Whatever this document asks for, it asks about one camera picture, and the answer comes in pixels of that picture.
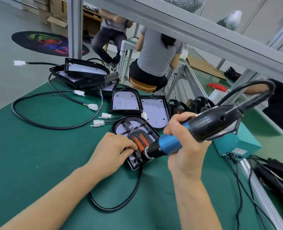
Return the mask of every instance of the person's hand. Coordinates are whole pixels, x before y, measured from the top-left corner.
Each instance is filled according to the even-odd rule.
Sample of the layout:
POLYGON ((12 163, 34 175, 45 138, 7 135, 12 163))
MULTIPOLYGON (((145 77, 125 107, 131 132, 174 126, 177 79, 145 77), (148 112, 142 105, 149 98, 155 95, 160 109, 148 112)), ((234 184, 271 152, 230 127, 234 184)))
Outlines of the person's hand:
POLYGON ((125 22, 125 19, 123 17, 119 16, 119 15, 115 15, 113 17, 113 21, 115 23, 118 23, 119 25, 121 25, 121 24, 123 24, 125 22))
POLYGON ((180 124, 194 115, 196 114, 184 112, 172 116, 164 129, 164 134, 174 135, 182 145, 178 153, 172 154, 168 158, 168 168, 171 174, 175 177, 189 176, 192 179, 200 180, 204 156, 211 141, 198 143, 188 129, 180 124))
POLYGON ((108 132, 98 143, 85 166, 95 171, 102 180, 116 172, 134 150, 137 150, 137 146, 128 137, 108 132))

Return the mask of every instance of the woman with dark hair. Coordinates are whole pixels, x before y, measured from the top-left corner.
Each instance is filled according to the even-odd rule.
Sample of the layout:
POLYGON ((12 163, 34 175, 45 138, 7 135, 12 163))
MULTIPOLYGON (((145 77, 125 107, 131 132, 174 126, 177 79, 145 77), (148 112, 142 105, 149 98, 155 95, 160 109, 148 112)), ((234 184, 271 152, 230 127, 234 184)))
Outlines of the woman with dark hair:
POLYGON ((144 27, 136 43, 136 50, 141 53, 131 63, 129 76, 139 82, 156 86, 155 91, 160 90, 167 85, 167 69, 178 66, 184 46, 177 39, 144 27))

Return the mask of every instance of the teal box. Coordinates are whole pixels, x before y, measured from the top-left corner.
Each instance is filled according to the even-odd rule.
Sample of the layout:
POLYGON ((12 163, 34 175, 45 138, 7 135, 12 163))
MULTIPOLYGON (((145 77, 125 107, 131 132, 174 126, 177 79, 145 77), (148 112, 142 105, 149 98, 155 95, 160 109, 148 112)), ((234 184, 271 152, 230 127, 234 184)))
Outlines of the teal box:
POLYGON ((213 143, 220 156, 229 152, 244 158, 249 157, 262 147, 243 123, 240 123, 237 135, 229 133, 214 139, 213 143))

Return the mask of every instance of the round stool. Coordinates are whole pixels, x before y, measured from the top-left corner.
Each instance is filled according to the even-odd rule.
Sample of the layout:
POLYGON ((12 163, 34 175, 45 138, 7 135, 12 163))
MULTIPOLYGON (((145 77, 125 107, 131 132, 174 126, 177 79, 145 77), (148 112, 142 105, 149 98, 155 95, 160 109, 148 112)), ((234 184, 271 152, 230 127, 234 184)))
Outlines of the round stool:
POLYGON ((133 88, 139 89, 141 91, 147 92, 147 93, 153 93, 153 91, 156 90, 156 86, 154 85, 147 85, 145 83, 136 81, 134 78, 130 78, 130 83, 133 88))

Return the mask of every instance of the black round rug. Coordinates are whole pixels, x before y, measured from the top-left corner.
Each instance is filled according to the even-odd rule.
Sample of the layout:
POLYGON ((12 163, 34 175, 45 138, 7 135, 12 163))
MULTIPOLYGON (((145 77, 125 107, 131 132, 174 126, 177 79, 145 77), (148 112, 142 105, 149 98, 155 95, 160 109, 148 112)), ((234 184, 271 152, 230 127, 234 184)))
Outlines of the black round rug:
MULTIPOLYGON (((21 31, 11 36, 11 39, 26 49, 49 55, 69 56, 68 38, 47 32, 21 31)), ((89 53, 89 49, 83 45, 82 55, 89 53)))

